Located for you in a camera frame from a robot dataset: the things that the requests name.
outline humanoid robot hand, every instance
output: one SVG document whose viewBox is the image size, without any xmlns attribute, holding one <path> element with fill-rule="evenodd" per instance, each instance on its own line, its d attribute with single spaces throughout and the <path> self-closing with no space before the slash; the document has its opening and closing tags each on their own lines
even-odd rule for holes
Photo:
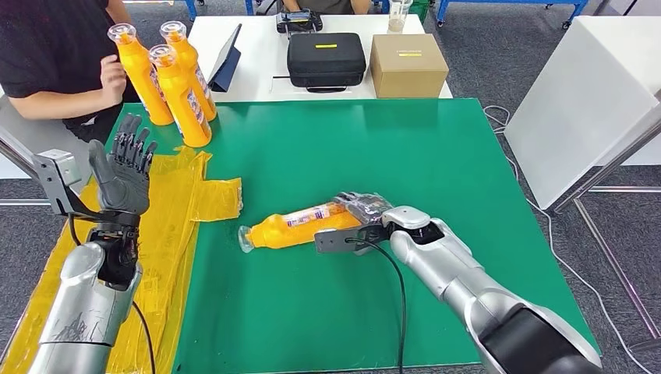
<svg viewBox="0 0 661 374">
<path fill-rule="evenodd" d="M 376 224 L 392 204 L 376 193 L 340 192 L 334 198 L 361 224 Z"/>
<path fill-rule="evenodd" d="M 109 154 L 98 140 L 90 142 L 89 161 L 99 185 L 102 210 L 141 215 L 149 208 L 149 170 L 157 143 L 145 147 L 149 130 L 136 133 L 141 122 L 138 115 L 124 117 Z"/>
</svg>

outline glass cup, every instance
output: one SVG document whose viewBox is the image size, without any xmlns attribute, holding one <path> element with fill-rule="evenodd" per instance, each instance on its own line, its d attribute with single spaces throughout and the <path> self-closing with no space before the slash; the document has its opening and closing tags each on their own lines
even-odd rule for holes
<svg viewBox="0 0 661 374">
<path fill-rule="evenodd" d="M 404 30 L 404 22 L 408 9 L 411 7 L 413 0 L 390 0 L 391 11 L 388 16 L 388 33 L 401 34 Z"/>
</svg>

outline black cable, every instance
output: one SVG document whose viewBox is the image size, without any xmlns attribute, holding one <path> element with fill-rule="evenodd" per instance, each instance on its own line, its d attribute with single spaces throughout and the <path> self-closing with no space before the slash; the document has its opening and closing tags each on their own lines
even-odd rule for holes
<svg viewBox="0 0 661 374">
<path fill-rule="evenodd" d="M 273 6 L 278 0 L 273 0 L 272 3 L 267 7 L 267 11 L 264 12 L 264 15 L 268 14 L 268 11 L 270 10 L 270 7 Z"/>
<path fill-rule="evenodd" d="M 634 5 L 636 5 L 637 2 L 638 0 L 634 0 L 633 2 L 631 2 L 631 4 L 627 8 L 627 10 L 624 11 L 624 14 L 622 16 L 628 16 L 629 12 L 634 8 Z"/>
<path fill-rule="evenodd" d="M 69 232 L 71 232 L 71 238 L 76 243 L 80 245 L 80 240 L 78 240 L 78 235 L 76 235 L 76 228 L 73 226 L 73 214 L 69 213 Z M 151 374 L 156 374 L 156 362 L 154 360 L 154 347 L 151 345 L 151 335 L 149 334 L 149 327 L 147 327 L 147 321 L 144 319 L 143 313 L 138 308 L 138 305 L 133 301 L 133 308 L 138 312 L 138 317 L 140 317 L 140 322 L 143 324 L 145 334 L 147 335 L 147 345 L 149 345 L 149 361 L 151 364 Z"/>
<path fill-rule="evenodd" d="M 73 226 L 73 213 L 69 213 L 69 232 L 71 232 L 71 239 L 76 245 L 80 245 L 80 240 L 78 240 L 78 235 L 76 235 L 76 228 Z"/>
<path fill-rule="evenodd" d="M 136 302 L 133 302 L 133 308 L 136 309 L 136 312 L 138 312 L 138 317 L 140 317 L 140 321 L 143 323 L 143 327 L 145 330 L 145 334 L 147 335 L 147 344 L 149 345 L 149 361 L 151 363 L 151 374 L 156 374 L 156 362 L 154 361 L 154 347 L 151 345 L 151 335 L 149 335 L 149 327 L 147 327 L 147 321 L 144 319 L 143 313 L 140 311 L 140 308 L 138 308 L 138 305 Z"/>
<path fill-rule="evenodd" d="M 388 252 L 384 251 L 381 247 L 378 245 L 368 242 L 367 240 L 363 240 L 361 238 L 346 238 L 345 242 L 347 243 L 362 243 L 365 245 L 369 245 L 370 247 L 376 249 L 377 251 L 381 252 L 382 255 L 386 256 L 388 261 L 391 262 L 392 266 L 394 267 L 395 271 L 397 271 L 397 275 L 399 277 L 399 287 L 401 290 L 401 334 L 399 336 L 399 349 L 398 349 L 398 358 L 397 358 L 397 366 L 399 368 L 400 374 L 404 372 L 404 342 L 406 338 L 406 289 L 404 287 L 404 277 L 401 275 L 401 271 L 399 270 L 399 266 L 397 266 L 397 263 L 394 261 L 391 255 L 388 254 Z"/>
</svg>

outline cardboard box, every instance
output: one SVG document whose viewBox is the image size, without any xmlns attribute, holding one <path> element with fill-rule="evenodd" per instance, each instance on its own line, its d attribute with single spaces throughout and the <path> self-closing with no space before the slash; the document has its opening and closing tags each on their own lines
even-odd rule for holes
<svg viewBox="0 0 661 374">
<path fill-rule="evenodd" d="M 431 34 L 374 35 L 376 97 L 438 97 L 449 69 Z"/>
</svg>

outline person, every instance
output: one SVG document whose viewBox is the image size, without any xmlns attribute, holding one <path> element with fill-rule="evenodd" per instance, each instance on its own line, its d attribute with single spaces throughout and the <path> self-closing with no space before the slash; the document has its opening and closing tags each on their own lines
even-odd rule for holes
<svg viewBox="0 0 661 374">
<path fill-rule="evenodd" d="M 367 14 L 370 0 L 283 0 L 289 12 L 310 9 L 321 14 Z"/>
<path fill-rule="evenodd" d="M 123 101 L 137 102 L 108 36 L 130 23 L 122 0 L 1 0 L 0 86 L 26 119 L 62 119 L 104 142 Z"/>
</svg>

